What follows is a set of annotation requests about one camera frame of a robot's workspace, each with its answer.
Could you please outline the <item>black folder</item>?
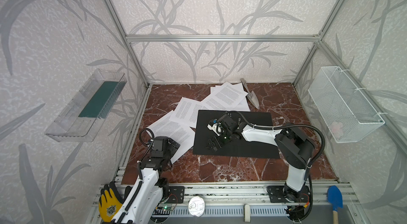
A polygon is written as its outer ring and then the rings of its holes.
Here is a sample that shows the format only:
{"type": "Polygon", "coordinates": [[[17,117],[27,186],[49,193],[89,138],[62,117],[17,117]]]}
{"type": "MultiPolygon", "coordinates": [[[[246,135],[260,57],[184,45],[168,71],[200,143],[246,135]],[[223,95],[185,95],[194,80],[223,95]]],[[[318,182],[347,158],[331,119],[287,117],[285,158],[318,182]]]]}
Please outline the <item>black folder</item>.
{"type": "Polygon", "coordinates": [[[213,155],[227,157],[251,157],[279,159],[278,147],[264,142],[248,142],[239,132],[235,132],[232,138],[228,135],[222,136],[215,141],[216,150],[209,141],[216,137],[216,133],[209,129],[208,125],[213,125],[214,120],[218,120],[225,111],[200,110],[196,125],[195,141],[192,153],[194,155],[213,155]]]}

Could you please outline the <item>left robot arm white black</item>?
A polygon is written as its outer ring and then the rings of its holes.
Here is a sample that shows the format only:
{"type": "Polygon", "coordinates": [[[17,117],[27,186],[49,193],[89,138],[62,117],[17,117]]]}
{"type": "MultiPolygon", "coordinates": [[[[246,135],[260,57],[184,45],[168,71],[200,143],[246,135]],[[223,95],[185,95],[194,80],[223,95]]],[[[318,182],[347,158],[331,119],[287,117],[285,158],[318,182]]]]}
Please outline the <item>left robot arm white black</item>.
{"type": "Polygon", "coordinates": [[[169,137],[152,140],[146,156],[138,163],[137,180],[111,224],[147,224],[150,221],[155,208],[169,196],[169,183],[161,174],[179,147],[180,144],[169,137]]]}

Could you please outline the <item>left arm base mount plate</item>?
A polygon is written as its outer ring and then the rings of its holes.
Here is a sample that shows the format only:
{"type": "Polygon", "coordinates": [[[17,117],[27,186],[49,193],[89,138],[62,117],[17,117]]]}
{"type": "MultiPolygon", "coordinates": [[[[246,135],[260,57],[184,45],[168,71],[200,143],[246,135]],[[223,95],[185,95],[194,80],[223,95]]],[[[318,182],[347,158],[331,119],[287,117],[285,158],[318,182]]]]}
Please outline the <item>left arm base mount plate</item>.
{"type": "Polygon", "coordinates": [[[164,191],[164,198],[161,203],[179,204],[184,202],[185,187],[170,186],[167,191],[164,191]]]}

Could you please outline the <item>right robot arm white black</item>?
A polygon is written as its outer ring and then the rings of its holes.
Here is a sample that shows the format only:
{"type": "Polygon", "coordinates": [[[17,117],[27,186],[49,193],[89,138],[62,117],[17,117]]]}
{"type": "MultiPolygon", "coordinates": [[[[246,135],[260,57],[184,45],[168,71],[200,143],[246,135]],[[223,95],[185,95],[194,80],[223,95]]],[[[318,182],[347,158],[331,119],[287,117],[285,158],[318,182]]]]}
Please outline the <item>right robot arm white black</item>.
{"type": "Polygon", "coordinates": [[[287,124],[278,127],[256,125],[249,122],[242,113],[237,114],[240,116],[238,120],[234,119],[231,113],[226,113],[218,119],[209,121],[207,128],[213,131],[215,136],[208,140],[207,147],[217,151],[235,139],[274,145],[289,164],[285,193],[301,192],[309,170],[324,150],[324,139],[321,139],[320,149],[315,154],[314,143],[301,127],[312,129],[318,134],[321,132],[306,124],[287,124]]]}

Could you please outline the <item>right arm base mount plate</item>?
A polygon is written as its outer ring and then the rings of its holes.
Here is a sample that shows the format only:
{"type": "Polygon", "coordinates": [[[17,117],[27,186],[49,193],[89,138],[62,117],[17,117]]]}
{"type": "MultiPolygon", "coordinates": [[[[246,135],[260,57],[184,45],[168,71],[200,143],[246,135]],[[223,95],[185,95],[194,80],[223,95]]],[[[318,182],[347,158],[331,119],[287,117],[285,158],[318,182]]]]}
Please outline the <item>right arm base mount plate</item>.
{"type": "Polygon", "coordinates": [[[271,185],[267,187],[267,193],[271,203],[305,204],[309,202],[311,195],[308,186],[303,186],[300,192],[290,189],[286,185],[271,185]]]}

